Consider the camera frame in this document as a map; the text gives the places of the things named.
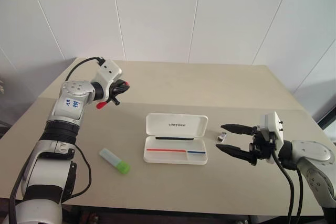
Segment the black stripe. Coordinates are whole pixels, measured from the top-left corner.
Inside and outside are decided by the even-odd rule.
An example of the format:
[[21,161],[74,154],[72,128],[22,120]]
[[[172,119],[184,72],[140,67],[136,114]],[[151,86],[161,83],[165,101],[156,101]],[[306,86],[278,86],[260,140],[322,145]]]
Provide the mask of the black stripe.
[[155,139],[164,139],[164,140],[194,140],[193,138],[171,137],[171,136],[156,136]]
[[32,199],[48,199],[59,203],[62,196],[62,188],[54,185],[32,185],[26,189],[23,201]]
[[48,121],[40,140],[55,140],[75,144],[78,131],[79,126],[76,124],[60,120]]
[[336,107],[333,108],[327,115],[325,115],[320,121],[319,126],[321,129],[328,127],[333,121],[336,120]]

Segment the wire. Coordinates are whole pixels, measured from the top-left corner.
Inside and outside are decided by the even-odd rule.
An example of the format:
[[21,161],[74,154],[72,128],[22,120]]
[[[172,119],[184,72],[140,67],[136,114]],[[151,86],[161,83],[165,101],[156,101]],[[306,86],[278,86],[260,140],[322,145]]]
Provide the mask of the wire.
[[99,57],[91,57],[91,58],[87,58],[87,59],[81,61],[80,63],[78,63],[77,65],[75,65],[75,66],[71,69],[71,71],[68,73],[68,76],[66,77],[65,81],[68,81],[68,80],[69,80],[71,74],[75,71],[76,68],[78,68],[80,65],[82,65],[83,63],[88,62],[88,61],[90,61],[90,60],[97,60],[99,63],[101,62],[101,58],[99,58]]
[[9,219],[10,224],[17,224],[16,210],[15,210],[15,198],[16,198],[17,190],[19,188],[21,179],[22,179],[23,174],[24,174],[24,172],[27,168],[30,156],[31,156],[31,153],[28,156],[25,164],[22,166],[20,173],[17,175],[17,178],[16,178],[15,184],[13,186],[12,192],[10,193],[9,204],[8,204],[8,219]]
[[290,224],[290,220],[291,220],[291,217],[292,217],[292,211],[293,211],[293,205],[294,205],[294,184],[293,184],[292,179],[289,177],[288,173],[285,171],[285,169],[280,164],[280,161],[279,161],[275,151],[272,152],[272,157],[273,157],[275,163],[278,165],[281,172],[286,177],[286,179],[288,181],[288,184],[289,184],[289,187],[290,187],[290,203],[289,203],[289,209],[288,209],[288,214],[287,214],[287,223]]
[[88,170],[89,170],[89,183],[88,185],[86,186],[86,188],[84,188],[84,190],[80,191],[79,193],[76,193],[76,194],[73,194],[71,195],[69,198],[65,199],[63,202],[65,202],[66,200],[68,199],[72,199],[72,198],[75,198],[77,196],[80,196],[82,195],[83,193],[85,193],[91,186],[91,183],[92,183],[92,173],[91,173],[91,166],[89,164],[89,162],[86,160],[85,156],[84,156],[84,153],[82,152],[82,150],[77,146],[75,145],[75,147],[77,148],[77,150],[79,150],[80,154],[82,155],[83,159],[84,159],[84,162],[86,163],[86,165],[88,166]]
[[301,172],[298,168],[296,168],[296,172],[298,173],[298,176],[299,176],[300,199],[299,199],[298,211],[296,213],[296,220],[295,220],[294,224],[297,224],[299,222],[300,215],[301,215],[301,210],[302,210],[302,203],[303,203],[303,180],[302,180],[302,175],[301,175]]

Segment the beige tabletop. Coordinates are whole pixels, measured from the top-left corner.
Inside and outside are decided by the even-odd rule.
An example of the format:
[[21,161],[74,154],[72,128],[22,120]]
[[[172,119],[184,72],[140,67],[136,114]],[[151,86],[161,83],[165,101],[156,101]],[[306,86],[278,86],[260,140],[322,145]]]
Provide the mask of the beige tabletop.
[[[286,215],[290,196],[289,186],[278,167],[265,161],[258,161],[257,166],[253,167],[218,150],[215,143],[217,135],[221,132],[220,125],[239,123],[254,126],[259,123],[262,114],[276,110],[284,121],[285,139],[320,141],[332,150],[335,149],[307,112],[264,66],[189,67],[184,64],[168,63],[172,65],[168,70],[165,67],[166,63],[118,62],[118,64],[123,68],[124,79],[132,82],[131,89],[126,94],[120,95],[122,102],[120,106],[109,104],[102,110],[97,110],[93,105],[87,107],[77,144],[90,162],[93,181],[84,195],[69,200],[69,204],[217,214]],[[153,73],[149,73],[150,69],[157,67],[161,68],[161,73],[166,78],[155,77]],[[169,76],[169,71],[177,71],[177,68],[181,70],[179,73],[183,73],[179,81],[176,75]],[[133,72],[128,72],[131,69],[138,73],[138,78]],[[196,72],[209,71],[209,73],[199,78],[195,74],[195,69]],[[65,73],[60,75],[60,78],[63,79],[64,75]],[[76,72],[76,76],[82,80],[88,79],[80,69]],[[58,94],[55,90],[61,83],[60,78],[0,140],[0,174],[5,175],[0,180],[0,197],[9,197],[24,160],[41,136]],[[178,89],[183,90],[182,86],[189,87],[191,93],[196,95],[189,104],[185,96],[190,93],[177,92]],[[248,92],[237,90],[242,87]],[[143,160],[146,138],[144,118],[150,112],[207,115],[209,123],[205,145],[208,163],[206,165],[146,163]],[[226,141],[227,144],[247,150],[251,137],[228,133]],[[120,174],[98,155],[104,147],[131,165],[128,174]],[[80,191],[88,181],[87,168],[79,153],[75,156],[75,162],[78,164],[75,191]],[[295,172],[289,171],[289,174],[297,188],[293,210],[295,214],[298,204],[298,179]],[[304,190],[302,214],[321,215],[322,211],[306,181]]]

